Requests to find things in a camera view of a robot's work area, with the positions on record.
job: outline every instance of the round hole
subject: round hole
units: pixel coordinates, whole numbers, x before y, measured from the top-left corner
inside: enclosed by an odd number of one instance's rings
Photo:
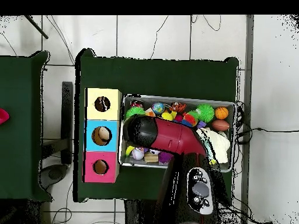
[[[110,108],[110,100],[104,96],[96,98],[95,108],[100,112],[107,111]]]
[[[92,132],[92,140],[95,144],[99,146],[107,145],[112,139],[111,130],[107,127],[96,127]]]
[[[105,174],[107,173],[108,169],[108,164],[104,160],[97,160],[93,164],[93,171],[95,171],[97,174]]]

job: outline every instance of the green table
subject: green table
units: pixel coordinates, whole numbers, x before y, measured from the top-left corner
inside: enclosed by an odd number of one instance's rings
[[[51,201],[39,186],[41,162],[40,79],[48,52],[0,56],[0,198]]]
[[[172,61],[95,57],[83,49],[76,58],[74,200],[127,198],[155,200],[164,169],[121,167],[114,184],[83,183],[84,89],[118,89],[122,94],[235,101],[238,60]],[[228,195],[232,173],[225,173]]]

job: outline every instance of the purple toy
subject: purple toy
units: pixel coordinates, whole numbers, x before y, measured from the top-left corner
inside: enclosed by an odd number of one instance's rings
[[[207,124],[205,122],[202,122],[202,121],[199,121],[199,123],[197,124],[197,129],[200,129],[200,128],[204,128]]]
[[[173,154],[167,152],[161,152],[159,154],[159,162],[161,163],[170,162],[172,158],[173,158]]]

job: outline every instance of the stacked box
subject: stacked box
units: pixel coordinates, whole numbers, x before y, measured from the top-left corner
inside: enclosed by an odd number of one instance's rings
[[[116,181],[120,110],[121,93],[117,89],[85,89],[83,182]]]

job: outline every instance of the blue box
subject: blue box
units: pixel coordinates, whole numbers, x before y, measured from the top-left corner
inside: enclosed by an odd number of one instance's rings
[[[92,132],[97,127],[107,127],[111,133],[112,138],[107,145],[97,145],[92,140]],[[86,128],[86,151],[109,151],[117,152],[119,139],[119,122],[108,120],[87,120]]]

